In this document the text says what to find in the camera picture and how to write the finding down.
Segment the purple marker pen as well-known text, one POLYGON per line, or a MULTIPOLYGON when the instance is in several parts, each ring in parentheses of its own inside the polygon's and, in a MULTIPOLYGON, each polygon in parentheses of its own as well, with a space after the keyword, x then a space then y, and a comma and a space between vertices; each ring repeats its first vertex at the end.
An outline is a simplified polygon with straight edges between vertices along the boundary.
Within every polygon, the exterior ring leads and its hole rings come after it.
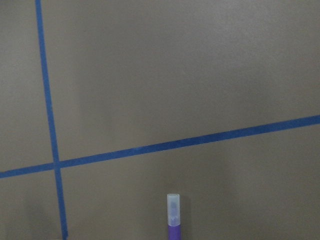
POLYGON ((167 194, 167 226, 169 240, 182 239, 180 195, 177 193, 167 194))

